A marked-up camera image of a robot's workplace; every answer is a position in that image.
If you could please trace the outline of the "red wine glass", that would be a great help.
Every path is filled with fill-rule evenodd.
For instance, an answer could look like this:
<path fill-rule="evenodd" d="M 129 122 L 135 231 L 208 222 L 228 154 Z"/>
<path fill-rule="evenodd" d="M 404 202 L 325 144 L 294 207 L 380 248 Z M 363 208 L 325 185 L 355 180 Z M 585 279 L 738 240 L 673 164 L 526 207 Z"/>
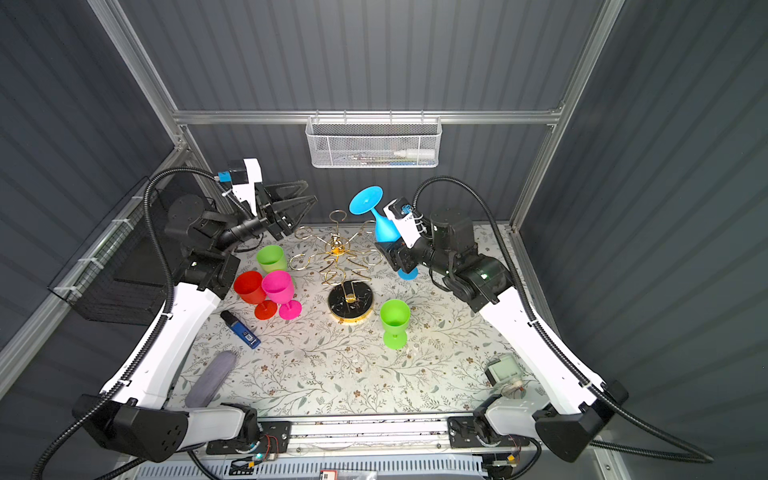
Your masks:
<path fill-rule="evenodd" d="M 254 305 L 254 315 L 266 321 L 277 313 L 277 304 L 270 300 L 262 288 L 263 276 L 258 271 L 246 271 L 237 276 L 233 284 L 235 293 L 244 302 Z"/>

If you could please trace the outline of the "green wine glass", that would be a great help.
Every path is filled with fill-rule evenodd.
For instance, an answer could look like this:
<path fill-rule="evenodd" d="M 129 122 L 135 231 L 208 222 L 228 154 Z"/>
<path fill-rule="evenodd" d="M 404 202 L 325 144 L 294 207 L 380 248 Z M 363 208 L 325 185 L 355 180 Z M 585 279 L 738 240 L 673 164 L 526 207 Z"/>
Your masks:
<path fill-rule="evenodd" d="M 399 350 L 407 344 L 406 329 L 410 318 L 410 307 L 402 300 L 391 299 L 381 306 L 380 319 L 384 329 L 382 338 L 386 347 Z"/>
<path fill-rule="evenodd" d="M 266 274 L 288 270 L 285 252 L 279 245 L 267 245 L 261 248 L 256 258 L 261 270 Z"/>

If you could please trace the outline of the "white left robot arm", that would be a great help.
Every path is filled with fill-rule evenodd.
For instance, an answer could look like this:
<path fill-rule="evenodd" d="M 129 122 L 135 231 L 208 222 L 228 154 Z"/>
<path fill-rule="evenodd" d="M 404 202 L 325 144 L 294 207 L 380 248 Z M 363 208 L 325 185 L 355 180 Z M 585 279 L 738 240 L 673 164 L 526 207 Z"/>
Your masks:
<path fill-rule="evenodd" d="M 212 202 L 188 194 L 174 201 L 164 232 L 178 241 L 186 255 L 171 268 L 150 213 L 158 183 L 186 172 L 216 188 L 232 214 L 218 212 Z M 168 392 L 198 331 L 235 283 L 238 245 L 268 233 L 280 240 L 294 233 L 316 204 L 304 180 L 265 184 L 255 167 L 212 173 L 199 168 L 169 168 L 146 185 L 142 208 L 149 240 L 159 259 L 166 298 L 139 344 L 97 395 L 82 395 L 74 423 L 41 454 L 31 476 L 40 479 L 54 454 L 80 429 L 103 448 L 132 456 L 132 461 L 107 473 L 120 476 L 144 462 L 161 463 L 187 453 L 208 478 L 213 473 L 195 451 L 212 441 L 234 441 L 257 447 L 263 433 L 255 409 L 226 403 L 220 407 L 168 410 Z"/>

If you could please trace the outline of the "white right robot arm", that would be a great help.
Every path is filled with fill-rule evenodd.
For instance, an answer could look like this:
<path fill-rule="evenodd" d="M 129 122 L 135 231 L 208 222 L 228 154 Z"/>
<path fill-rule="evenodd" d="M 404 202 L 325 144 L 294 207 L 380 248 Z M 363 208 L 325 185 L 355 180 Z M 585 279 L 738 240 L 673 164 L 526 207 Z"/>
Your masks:
<path fill-rule="evenodd" d="M 382 198 L 380 187 L 370 187 L 356 195 L 350 210 L 355 214 L 371 211 L 379 225 L 388 227 L 376 248 L 390 268 L 406 275 L 424 267 L 429 275 L 440 275 L 436 287 L 492 325 L 545 391 L 546 402 L 532 407 L 513 406 L 501 395 L 486 401 L 475 417 L 476 430 L 484 441 L 497 436 L 525 437 L 569 463 L 589 447 L 681 463 L 713 463 L 713 456 L 705 450 L 627 411 L 623 406 L 626 389 L 617 381 L 604 381 L 588 368 L 538 316 L 498 225 L 493 224 L 491 230 L 502 256 L 494 258 L 480 252 L 472 219 L 461 211 L 445 208 L 424 216 L 416 200 L 396 198 L 383 204 Z M 599 439 L 616 416 L 674 446 L 674 451 Z"/>

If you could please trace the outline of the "pink wine glass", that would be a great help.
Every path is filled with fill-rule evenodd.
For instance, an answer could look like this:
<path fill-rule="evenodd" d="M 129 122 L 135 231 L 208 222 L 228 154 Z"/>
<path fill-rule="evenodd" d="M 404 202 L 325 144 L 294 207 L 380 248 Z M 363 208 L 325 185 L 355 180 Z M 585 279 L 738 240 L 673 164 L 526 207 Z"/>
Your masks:
<path fill-rule="evenodd" d="M 262 281 L 262 289 L 267 297 L 278 305 L 278 315 L 283 320 L 295 320 L 302 314 L 303 307 L 294 299 L 293 278 L 288 272 L 270 272 Z"/>

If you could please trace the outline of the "blue wine glass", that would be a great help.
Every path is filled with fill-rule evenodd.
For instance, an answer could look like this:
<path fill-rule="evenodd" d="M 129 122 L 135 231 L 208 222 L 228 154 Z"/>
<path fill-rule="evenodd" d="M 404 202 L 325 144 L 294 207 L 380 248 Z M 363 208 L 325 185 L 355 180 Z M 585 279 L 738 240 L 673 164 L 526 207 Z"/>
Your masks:
<path fill-rule="evenodd" d="M 383 189 L 380 186 L 369 186 L 358 192 L 349 204 L 353 215 L 363 215 L 370 212 L 375 219 L 375 237 L 377 242 L 395 242 L 401 234 L 392 220 L 380 214 L 377 206 L 382 200 Z"/>
<path fill-rule="evenodd" d="M 398 276 L 406 281 L 415 280 L 418 277 L 418 268 L 414 267 L 410 272 L 405 272 L 403 269 L 397 271 Z"/>

